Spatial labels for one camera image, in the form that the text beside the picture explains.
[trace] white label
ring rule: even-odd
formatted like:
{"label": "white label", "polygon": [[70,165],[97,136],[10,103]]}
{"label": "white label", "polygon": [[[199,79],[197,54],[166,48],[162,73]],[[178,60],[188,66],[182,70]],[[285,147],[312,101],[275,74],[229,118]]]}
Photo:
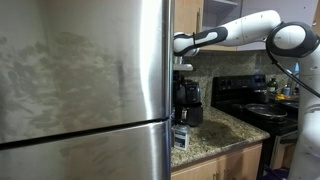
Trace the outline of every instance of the white label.
{"label": "white label", "polygon": [[189,145],[189,135],[184,131],[175,130],[174,131],[174,147],[187,150]]}
{"label": "white label", "polygon": [[267,87],[267,91],[269,91],[269,92],[273,92],[273,91],[275,91],[275,90],[276,90],[275,87]]}

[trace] stainless steel refrigerator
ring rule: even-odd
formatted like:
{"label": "stainless steel refrigerator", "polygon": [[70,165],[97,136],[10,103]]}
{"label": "stainless steel refrigerator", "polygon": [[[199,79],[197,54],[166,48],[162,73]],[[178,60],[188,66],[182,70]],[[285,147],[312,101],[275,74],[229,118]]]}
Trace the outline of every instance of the stainless steel refrigerator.
{"label": "stainless steel refrigerator", "polygon": [[170,179],[170,0],[0,0],[0,180]]}

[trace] granite countertop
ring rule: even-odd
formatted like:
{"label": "granite countertop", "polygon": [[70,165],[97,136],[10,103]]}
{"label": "granite countertop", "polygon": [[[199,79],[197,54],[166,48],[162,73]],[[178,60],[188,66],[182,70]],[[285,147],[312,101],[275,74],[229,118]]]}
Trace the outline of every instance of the granite countertop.
{"label": "granite countertop", "polygon": [[187,151],[171,149],[171,167],[261,141],[270,135],[213,107],[203,109],[203,123],[190,128]]}

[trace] upper cabinet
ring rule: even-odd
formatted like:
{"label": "upper cabinet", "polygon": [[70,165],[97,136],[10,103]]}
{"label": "upper cabinet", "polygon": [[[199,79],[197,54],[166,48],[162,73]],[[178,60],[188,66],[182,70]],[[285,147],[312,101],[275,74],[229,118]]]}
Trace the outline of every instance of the upper cabinet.
{"label": "upper cabinet", "polygon": [[318,6],[317,6],[312,29],[315,33],[320,35],[320,3],[318,3]]}
{"label": "upper cabinet", "polygon": [[203,0],[175,0],[174,32],[201,31]]}
{"label": "upper cabinet", "polygon": [[[300,21],[310,26],[317,23],[313,28],[320,33],[319,11],[314,19],[317,4],[317,0],[175,0],[174,32],[192,34],[255,12],[275,10],[284,22]],[[227,51],[258,49],[265,49],[265,44],[257,42],[238,47],[212,45],[201,48]]]}
{"label": "upper cabinet", "polygon": [[[212,29],[240,18],[242,0],[204,0],[202,30]],[[236,47],[206,46],[201,50],[235,51]]]}
{"label": "upper cabinet", "polygon": [[[241,16],[264,10],[275,10],[284,22],[299,21],[312,26],[318,0],[243,0]],[[265,49],[265,43],[257,42],[238,46],[238,51]]]}

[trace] kitchen appliance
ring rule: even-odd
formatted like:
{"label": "kitchen appliance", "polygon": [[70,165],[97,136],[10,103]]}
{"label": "kitchen appliance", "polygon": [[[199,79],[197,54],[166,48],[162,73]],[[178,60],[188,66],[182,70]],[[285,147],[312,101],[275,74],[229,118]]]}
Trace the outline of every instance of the kitchen appliance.
{"label": "kitchen appliance", "polygon": [[199,83],[185,79],[178,71],[174,71],[173,104],[176,124],[195,127],[203,122]]}
{"label": "kitchen appliance", "polygon": [[0,1],[0,179],[170,179],[172,5]]}
{"label": "kitchen appliance", "polygon": [[[298,139],[297,113],[283,109],[279,103],[261,103],[256,92],[265,88],[264,74],[214,77],[212,84],[212,107],[270,134],[270,138],[262,143],[258,179],[263,176],[264,165],[273,169],[285,166],[284,162],[292,159],[288,151]],[[268,115],[257,115],[250,112],[248,107],[263,107],[264,113]],[[282,114],[281,118],[275,120],[269,117],[279,113]]]}

